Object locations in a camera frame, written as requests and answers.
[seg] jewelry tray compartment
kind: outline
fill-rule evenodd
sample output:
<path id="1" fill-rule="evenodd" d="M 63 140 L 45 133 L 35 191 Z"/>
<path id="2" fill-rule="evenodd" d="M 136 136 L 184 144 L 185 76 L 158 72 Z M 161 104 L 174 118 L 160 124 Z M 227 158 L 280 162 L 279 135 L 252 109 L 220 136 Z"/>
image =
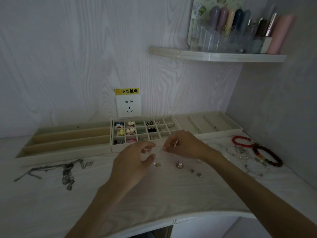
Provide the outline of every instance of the jewelry tray compartment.
<path id="1" fill-rule="evenodd" d="M 134 122 L 133 126 L 128 125 L 129 121 Z M 116 128 L 115 124 L 122 124 L 123 128 Z M 127 129 L 134 129 L 134 132 L 126 133 Z M 149 132 L 151 129 L 156 129 L 156 132 Z M 119 135 L 120 130 L 124 130 L 123 136 Z M 167 137 L 181 130 L 176 120 L 172 115 L 170 116 L 157 116 L 137 119 L 113 120 L 112 126 L 112 140 L 111 149 L 113 153 L 121 152 L 125 147 L 129 146 L 130 140 L 144 141 L 149 140 L 156 143 L 156 146 L 163 146 Z"/>
<path id="2" fill-rule="evenodd" d="M 239 135 L 242 127 L 220 111 L 173 115 L 181 129 L 200 140 Z"/>
<path id="3" fill-rule="evenodd" d="M 40 128 L 16 156 L 22 166 L 111 153 L 112 122 Z"/>

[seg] white shelf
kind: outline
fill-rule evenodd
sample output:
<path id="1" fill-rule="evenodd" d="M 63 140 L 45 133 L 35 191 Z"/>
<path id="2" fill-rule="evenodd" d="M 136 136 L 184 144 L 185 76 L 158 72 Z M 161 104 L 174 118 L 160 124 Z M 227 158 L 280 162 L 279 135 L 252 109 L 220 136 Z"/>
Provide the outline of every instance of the white shelf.
<path id="1" fill-rule="evenodd" d="M 169 58 L 209 62 L 284 62 L 286 58 L 286 55 L 205 53 L 190 49 L 185 50 L 154 46 L 149 47 L 149 53 Z"/>

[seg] outlet plate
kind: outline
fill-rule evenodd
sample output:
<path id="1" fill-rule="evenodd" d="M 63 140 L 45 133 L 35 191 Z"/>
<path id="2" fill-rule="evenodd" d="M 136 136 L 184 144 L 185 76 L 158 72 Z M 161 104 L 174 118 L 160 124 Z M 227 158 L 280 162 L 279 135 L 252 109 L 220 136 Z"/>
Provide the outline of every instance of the outlet plate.
<path id="1" fill-rule="evenodd" d="M 141 95 L 116 95 L 119 118 L 141 116 Z"/>

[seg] chain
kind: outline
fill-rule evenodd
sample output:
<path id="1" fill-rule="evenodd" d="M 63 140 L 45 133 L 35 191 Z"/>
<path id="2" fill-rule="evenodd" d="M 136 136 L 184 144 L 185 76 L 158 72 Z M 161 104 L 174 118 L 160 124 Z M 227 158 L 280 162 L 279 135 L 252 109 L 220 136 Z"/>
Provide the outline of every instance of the chain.
<path id="1" fill-rule="evenodd" d="M 40 176 L 37 176 L 37 175 L 34 175 L 32 174 L 32 172 L 34 171 L 45 171 L 47 172 L 48 170 L 53 170 L 53 169 L 56 169 L 56 168 L 63 168 L 63 178 L 62 178 L 62 184 L 63 185 L 67 185 L 66 189 L 71 191 L 72 188 L 73 188 L 73 184 L 75 183 L 75 180 L 74 180 L 74 177 L 72 176 L 72 172 L 71 172 L 71 169 L 74 167 L 75 164 L 77 163 L 80 163 L 81 165 L 81 168 L 82 169 L 85 169 L 87 166 L 92 166 L 93 165 L 93 161 L 90 161 L 90 162 L 87 162 L 85 165 L 84 165 L 84 160 L 83 159 L 78 159 L 76 161 L 73 161 L 73 162 L 70 162 L 68 164 L 58 164 L 58 165 L 51 165 L 51 166 L 40 166 L 40 167 L 37 167 L 37 168 L 31 168 L 29 171 L 27 171 L 25 174 L 23 174 L 22 176 L 20 176 L 19 178 L 15 179 L 13 182 L 17 182 L 18 180 L 20 180 L 21 178 L 23 178 L 25 175 L 29 175 L 29 176 L 33 176 L 33 177 L 36 177 L 38 178 L 39 180 L 42 179 L 42 177 Z"/>

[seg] hand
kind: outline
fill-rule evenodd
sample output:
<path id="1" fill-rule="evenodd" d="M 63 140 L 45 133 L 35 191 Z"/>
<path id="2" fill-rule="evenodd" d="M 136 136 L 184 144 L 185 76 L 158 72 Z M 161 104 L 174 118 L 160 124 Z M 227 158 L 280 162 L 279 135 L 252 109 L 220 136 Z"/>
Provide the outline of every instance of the hand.
<path id="1" fill-rule="evenodd" d="M 206 161 L 208 154 L 219 153 L 185 130 L 170 135 L 163 145 L 163 151 L 203 161 Z"/>
<path id="2" fill-rule="evenodd" d="M 141 152 L 145 153 L 145 149 L 151 150 L 153 147 L 154 143 L 142 141 L 131 144 L 121 151 L 113 161 L 108 185 L 124 194 L 128 193 L 142 180 L 155 158 L 155 154 L 151 154 L 147 160 L 141 161 Z"/>

